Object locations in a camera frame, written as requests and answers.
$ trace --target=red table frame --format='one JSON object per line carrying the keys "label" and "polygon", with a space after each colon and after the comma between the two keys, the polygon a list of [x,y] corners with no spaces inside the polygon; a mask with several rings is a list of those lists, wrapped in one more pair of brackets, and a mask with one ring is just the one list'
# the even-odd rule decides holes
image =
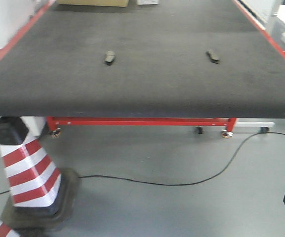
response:
{"label": "red table frame", "polygon": [[236,118],[79,118],[47,117],[51,131],[59,125],[121,125],[121,126],[225,126],[232,132]]}

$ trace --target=gray table surface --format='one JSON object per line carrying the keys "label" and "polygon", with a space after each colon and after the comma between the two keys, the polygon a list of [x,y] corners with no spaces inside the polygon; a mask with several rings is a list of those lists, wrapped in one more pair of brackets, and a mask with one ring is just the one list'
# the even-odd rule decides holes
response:
{"label": "gray table surface", "polygon": [[285,60],[231,0],[54,4],[0,62],[0,116],[285,118]]}

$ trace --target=floor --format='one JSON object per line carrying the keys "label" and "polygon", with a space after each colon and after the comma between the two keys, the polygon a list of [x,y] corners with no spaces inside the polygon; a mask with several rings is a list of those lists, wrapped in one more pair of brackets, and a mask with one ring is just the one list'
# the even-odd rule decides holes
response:
{"label": "floor", "polygon": [[[271,131],[285,133],[285,119]],[[58,167],[167,184],[221,171],[257,128],[66,126],[41,144]],[[0,192],[8,189],[0,159]],[[249,139],[220,176],[195,186],[163,187],[106,178],[82,179],[74,213],[50,237],[285,236],[285,136]],[[0,196],[0,214],[7,194]]]}

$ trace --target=caster wheel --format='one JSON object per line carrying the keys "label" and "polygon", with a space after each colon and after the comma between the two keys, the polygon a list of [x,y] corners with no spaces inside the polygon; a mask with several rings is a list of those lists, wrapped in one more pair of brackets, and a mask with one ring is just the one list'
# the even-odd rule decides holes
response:
{"label": "caster wheel", "polygon": [[268,127],[261,127],[260,133],[268,133],[270,131],[270,128]]}
{"label": "caster wheel", "polygon": [[61,133],[60,128],[57,128],[56,130],[50,132],[50,136],[55,138],[58,137],[60,133]]}
{"label": "caster wheel", "polygon": [[233,137],[233,133],[232,132],[227,132],[227,131],[222,131],[221,132],[221,136],[223,138],[232,138]]}
{"label": "caster wheel", "polygon": [[202,127],[196,127],[198,134],[203,134],[203,128]]}

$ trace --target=power cord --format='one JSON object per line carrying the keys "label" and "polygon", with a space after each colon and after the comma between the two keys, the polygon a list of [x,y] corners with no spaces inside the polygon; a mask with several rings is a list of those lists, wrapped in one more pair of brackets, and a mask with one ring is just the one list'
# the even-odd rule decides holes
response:
{"label": "power cord", "polygon": [[[130,181],[130,182],[135,182],[135,183],[141,183],[141,184],[151,184],[151,185],[158,185],[158,186],[190,186],[190,185],[196,185],[196,184],[201,184],[204,182],[207,182],[213,178],[216,178],[217,176],[221,175],[226,169],[231,165],[235,157],[237,156],[239,150],[242,148],[242,146],[252,137],[261,135],[261,134],[277,134],[277,135],[283,135],[285,136],[285,133],[281,132],[258,132],[255,134],[250,135],[247,137],[245,140],[242,141],[242,143],[239,145],[239,147],[235,150],[234,154],[232,155],[230,161],[227,163],[227,165],[217,174],[213,175],[212,177],[209,177],[207,179],[203,179],[201,181],[197,181],[194,183],[185,183],[185,184],[162,184],[162,183],[153,183],[153,182],[145,182],[145,181],[139,181],[139,180],[134,180],[134,179],[127,179],[127,178],[122,178],[122,177],[116,177],[116,176],[107,176],[107,175],[85,175],[85,176],[80,176],[80,179],[85,179],[85,178],[108,178],[108,179],[117,179],[117,180],[125,180],[125,181]],[[0,195],[6,194],[9,191],[4,191],[1,192]]]}

